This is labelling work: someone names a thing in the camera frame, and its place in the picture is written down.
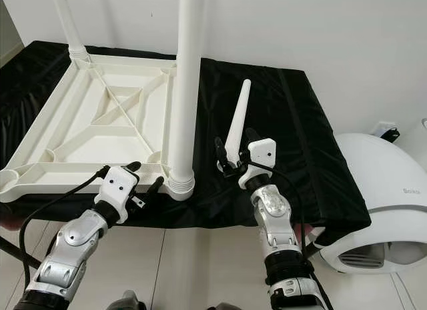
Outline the white plastic table leg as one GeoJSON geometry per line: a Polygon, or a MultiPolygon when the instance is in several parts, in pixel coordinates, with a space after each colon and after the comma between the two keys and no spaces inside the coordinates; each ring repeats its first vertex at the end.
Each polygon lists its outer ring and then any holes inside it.
{"type": "Polygon", "coordinates": [[[252,82],[250,79],[244,79],[241,87],[236,109],[233,114],[231,127],[227,133],[227,139],[224,145],[226,150],[226,159],[230,167],[237,167],[239,161],[239,148],[243,139],[244,122],[248,106],[248,97],[252,82]]]}
{"type": "Polygon", "coordinates": [[[184,201],[194,191],[194,142],[204,0],[179,0],[177,69],[169,121],[167,193],[184,201]]]}
{"type": "Polygon", "coordinates": [[[67,0],[54,0],[55,8],[60,18],[61,26],[66,36],[70,57],[89,62],[89,53],[82,44],[73,20],[72,11],[67,0]]]}

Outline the white plastic table top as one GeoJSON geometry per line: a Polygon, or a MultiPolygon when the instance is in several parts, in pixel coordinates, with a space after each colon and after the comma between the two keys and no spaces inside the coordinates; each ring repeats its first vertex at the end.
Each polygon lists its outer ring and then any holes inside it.
{"type": "Polygon", "coordinates": [[[1,172],[4,203],[24,195],[62,194],[105,165],[138,161],[138,191],[159,189],[184,201],[194,183],[174,178],[173,60],[89,55],[73,58],[1,172]]]}

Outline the pink cloth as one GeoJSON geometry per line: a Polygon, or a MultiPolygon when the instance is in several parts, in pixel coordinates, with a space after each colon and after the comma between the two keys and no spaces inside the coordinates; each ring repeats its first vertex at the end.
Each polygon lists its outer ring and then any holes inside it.
{"type": "Polygon", "coordinates": [[[297,245],[311,243],[316,237],[312,225],[296,223],[293,225],[292,229],[297,239],[297,245]]]}
{"type": "Polygon", "coordinates": [[[1,210],[0,223],[7,231],[18,231],[22,227],[23,219],[12,211],[1,210]]]}

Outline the black metal table leg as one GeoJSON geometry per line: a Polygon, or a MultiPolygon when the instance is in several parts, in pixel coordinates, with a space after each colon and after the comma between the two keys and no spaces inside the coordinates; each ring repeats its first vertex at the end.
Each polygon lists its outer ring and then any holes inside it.
{"type": "Polygon", "coordinates": [[[2,237],[0,237],[0,248],[7,254],[10,254],[14,258],[18,259],[19,261],[23,261],[23,263],[28,267],[32,267],[33,269],[37,269],[40,267],[41,262],[38,259],[35,259],[30,254],[27,254],[27,252],[24,252],[23,250],[18,248],[18,246],[10,243],[9,240],[6,240],[2,237]]]}
{"type": "Polygon", "coordinates": [[[303,249],[303,255],[305,258],[310,258],[312,255],[317,254],[320,252],[321,249],[324,248],[324,244],[319,244],[316,241],[307,242],[307,245],[303,249]]]}

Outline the black power plug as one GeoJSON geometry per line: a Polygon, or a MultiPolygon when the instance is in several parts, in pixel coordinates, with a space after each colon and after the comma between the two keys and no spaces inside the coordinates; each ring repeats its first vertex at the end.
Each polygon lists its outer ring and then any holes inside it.
{"type": "Polygon", "coordinates": [[[380,137],[381,139],[389,143],[394,143],[396,142],[397,139],[399,139],[400,131],[398,130],[397,127],[391,127],[391,128],[388,128],[384,133],[382,133],[380,137]]]}

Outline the white dome litter box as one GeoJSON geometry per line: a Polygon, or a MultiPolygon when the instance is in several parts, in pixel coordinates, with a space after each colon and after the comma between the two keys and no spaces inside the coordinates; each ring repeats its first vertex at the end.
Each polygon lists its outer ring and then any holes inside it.
{"type": "Polygon", "coordinates": [[[336,136],[371,225],[320,250],[340,273],[385,274],[427,265],[427,171],[393,143],[363,133],[336,136]]]}

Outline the white wall socket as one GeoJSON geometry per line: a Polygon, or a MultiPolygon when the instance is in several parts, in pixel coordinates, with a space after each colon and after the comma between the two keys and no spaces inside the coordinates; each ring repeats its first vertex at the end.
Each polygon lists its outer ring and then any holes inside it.
{"type": "Polygon", "coordinates": [[[397,124],[396,122],[390,122],[390,121],[379,121],[372,130],[372,135],[375,135],[377,137],[383,136],[385,133],[387,133],[388,130],[396,129],[397,124]]]}

